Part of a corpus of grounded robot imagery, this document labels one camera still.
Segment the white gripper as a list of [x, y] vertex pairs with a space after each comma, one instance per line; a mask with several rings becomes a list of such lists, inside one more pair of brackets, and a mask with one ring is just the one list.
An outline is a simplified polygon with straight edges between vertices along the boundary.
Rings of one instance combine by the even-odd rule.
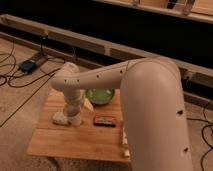
[[80, 112], [82, 106], [89, 112], [94, 111], [93, 105], [88, 99], [85, 99], [84, 90], [70, 91], [64, 95], [64, 100], [66, 104], [64, 106], [63, 112], [68, 117], [76, 116]]

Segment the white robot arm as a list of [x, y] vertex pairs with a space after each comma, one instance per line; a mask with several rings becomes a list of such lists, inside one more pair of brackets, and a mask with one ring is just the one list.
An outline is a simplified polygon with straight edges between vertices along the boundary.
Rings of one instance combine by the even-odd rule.
[[171, 59], [128, 60], [87, 72], [67, 62], [52, 87], [68, 103], [84, 89], [118, 89], [132, 171], [193, 171], [181, 74]]

